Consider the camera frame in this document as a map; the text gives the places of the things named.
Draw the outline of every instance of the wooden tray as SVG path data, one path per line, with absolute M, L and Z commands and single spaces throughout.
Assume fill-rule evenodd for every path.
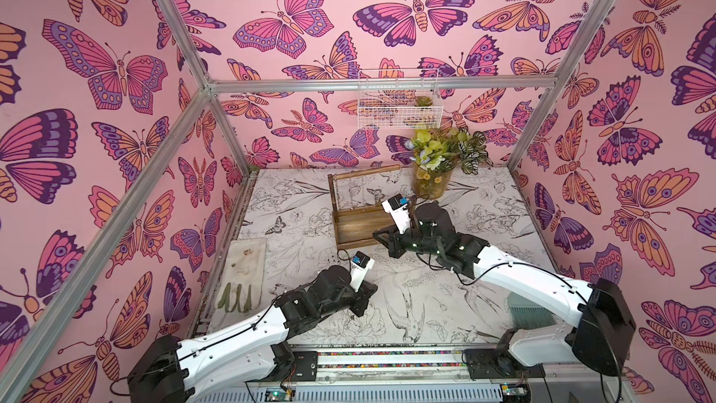
M 373 238 L 373 232 L 394 225 L 392 217 L 383 210 L 381 204 L 368 205 L 355 209 L 338 210 L 336 205 L 335 181 L 356 176 L 376 175 L 400 169 L 400 165 L 388 165 L 380 168 L 365 169 L 358 172 L 328 175 L 328 187 L 331 190 L 333 204 L 333 230 L 336 235 L 338 249 L 354 249 L 356 247 L 379 244 Z

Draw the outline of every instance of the potted plant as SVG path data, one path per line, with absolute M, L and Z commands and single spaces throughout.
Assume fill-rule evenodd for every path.
M 452 170 L 460 166 L 466 175 L 477 175 L 480 165 L 492 165 L 485 134 L 466 129 L 420 129 L 406 147 L 413 150 L 412 191 L 421 198 L 443 196 Z

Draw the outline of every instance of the white wire basket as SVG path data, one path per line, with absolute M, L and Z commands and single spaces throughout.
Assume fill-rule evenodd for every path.
M 417 68 L 402 70 L 420 72 Z M 437 88 L 437 77 L 390 78 L 388 75 L 395 72 L 393 69 L 365 69 L 361 72 L 373 78 L 358 80 L 359 128 L 427 129 L 440 126 L 443 97 Z M 432 104 L 418 106 L 417 100 Z

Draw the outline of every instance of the glass vase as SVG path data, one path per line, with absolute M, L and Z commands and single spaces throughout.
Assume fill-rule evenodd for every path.
M 452 170 L 448 172 L 431 172 L 424 170 L 413 162 L 412 164 L 412 191 L 418 198 L 436 200 L 443 196 L 448 187 Z

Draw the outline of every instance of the teal brush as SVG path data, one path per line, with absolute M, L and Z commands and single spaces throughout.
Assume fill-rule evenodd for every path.
M 549 310 L 540 307 L 532 300 L 525 299 L 519 294 L 510 293 L 507 297 L 507 305 L 515 328 L 532 330 L 533 328 L 549 327 L 555 324 L 552 313 Z

